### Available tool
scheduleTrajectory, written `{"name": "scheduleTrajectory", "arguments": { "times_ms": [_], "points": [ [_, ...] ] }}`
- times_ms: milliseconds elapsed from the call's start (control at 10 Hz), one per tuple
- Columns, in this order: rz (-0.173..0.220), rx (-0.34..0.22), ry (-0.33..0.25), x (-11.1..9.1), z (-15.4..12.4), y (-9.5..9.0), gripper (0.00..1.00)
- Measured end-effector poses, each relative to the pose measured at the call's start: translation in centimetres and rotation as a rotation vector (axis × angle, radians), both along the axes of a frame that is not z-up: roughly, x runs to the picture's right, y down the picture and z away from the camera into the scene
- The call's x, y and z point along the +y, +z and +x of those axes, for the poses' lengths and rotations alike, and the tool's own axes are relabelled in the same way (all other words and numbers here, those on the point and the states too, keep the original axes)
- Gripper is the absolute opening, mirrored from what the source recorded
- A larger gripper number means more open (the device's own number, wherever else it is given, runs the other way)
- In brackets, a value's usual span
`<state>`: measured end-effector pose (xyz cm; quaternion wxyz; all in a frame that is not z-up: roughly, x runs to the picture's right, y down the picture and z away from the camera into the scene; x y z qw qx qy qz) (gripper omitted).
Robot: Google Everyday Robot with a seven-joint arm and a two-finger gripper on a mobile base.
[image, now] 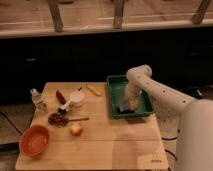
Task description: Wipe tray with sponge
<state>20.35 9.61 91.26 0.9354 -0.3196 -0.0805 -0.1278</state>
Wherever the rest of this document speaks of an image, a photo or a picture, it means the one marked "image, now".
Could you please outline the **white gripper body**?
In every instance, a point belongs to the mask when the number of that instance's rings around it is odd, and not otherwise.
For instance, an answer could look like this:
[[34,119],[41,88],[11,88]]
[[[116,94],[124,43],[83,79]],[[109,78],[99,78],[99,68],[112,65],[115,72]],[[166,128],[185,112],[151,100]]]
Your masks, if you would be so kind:
[[129,108],[131,110],[136,110],[139,104],[139,93],[138,92],[130,92],[126,91],[124,93],[124,99],[128,102]]

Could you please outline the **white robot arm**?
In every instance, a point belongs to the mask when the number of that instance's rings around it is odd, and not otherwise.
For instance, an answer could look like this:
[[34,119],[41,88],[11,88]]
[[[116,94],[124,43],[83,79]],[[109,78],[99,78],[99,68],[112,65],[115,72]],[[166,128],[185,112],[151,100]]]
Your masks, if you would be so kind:
[[129,69],[125,95],[132,99],[144,90],[180,115],[174,171],[213,171],[213,100],[196,99],[151,76],[149,65]]

